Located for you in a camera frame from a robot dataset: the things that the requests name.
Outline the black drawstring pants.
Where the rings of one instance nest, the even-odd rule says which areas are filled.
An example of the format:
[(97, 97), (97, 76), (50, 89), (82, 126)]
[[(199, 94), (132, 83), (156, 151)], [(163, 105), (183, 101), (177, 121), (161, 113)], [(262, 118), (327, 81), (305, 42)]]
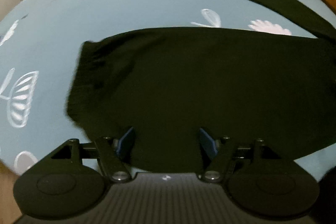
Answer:
[(334, 144), (335, 28), (298, 0), (249, 1), (313, 37), (169, 27), (85, 42), (68, 116), (91, 141), (135, 131), (123, 159), (154, 172), (200, 170), (201, 128), (292, 160)]

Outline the blue floral bed sheet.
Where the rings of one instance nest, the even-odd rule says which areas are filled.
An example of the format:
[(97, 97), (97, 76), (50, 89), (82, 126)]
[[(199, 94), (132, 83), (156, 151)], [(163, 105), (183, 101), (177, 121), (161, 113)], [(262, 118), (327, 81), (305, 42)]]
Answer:
[[(321, 0), (298, 1), (335, 23)], [(82, 44), (158, 27), (310, 36), (249, 0), (24, 0), (1, 21), (3, 164), (22, 174), (67, 139), (88, 141), (66, 113)]]

